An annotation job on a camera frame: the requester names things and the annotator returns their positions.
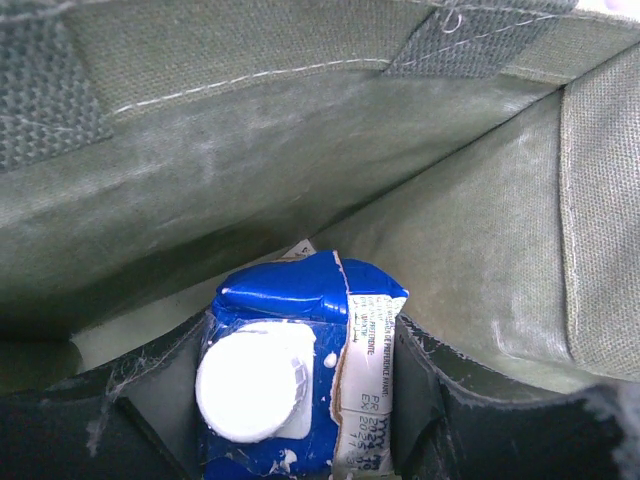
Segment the blue juice carton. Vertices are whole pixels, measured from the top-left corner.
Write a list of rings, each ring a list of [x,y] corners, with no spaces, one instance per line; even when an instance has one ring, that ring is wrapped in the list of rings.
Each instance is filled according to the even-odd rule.
[[[408,292],[301,241],[218,287],[195,378],[207,479],[393,472],[396,319]]]

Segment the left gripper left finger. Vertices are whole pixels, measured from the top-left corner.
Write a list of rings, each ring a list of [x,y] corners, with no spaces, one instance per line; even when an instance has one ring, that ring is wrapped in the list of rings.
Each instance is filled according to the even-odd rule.
[[[4,479],[200,479],[194,382],[206,315],[102,366],[1,399]]]

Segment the green canvas bag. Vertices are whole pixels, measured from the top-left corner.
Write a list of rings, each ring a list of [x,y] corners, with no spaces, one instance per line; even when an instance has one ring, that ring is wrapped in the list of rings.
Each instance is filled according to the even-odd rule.
[[[3,394],[302,239],[518,380],[637,380],[638,3],[2,3]]]

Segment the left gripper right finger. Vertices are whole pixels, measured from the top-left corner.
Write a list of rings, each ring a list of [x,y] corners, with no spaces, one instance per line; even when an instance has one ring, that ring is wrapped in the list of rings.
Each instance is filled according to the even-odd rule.
[[[569,394],[489,369],[396,320],[392,460],[404,479],[636,479],[639,386]]]

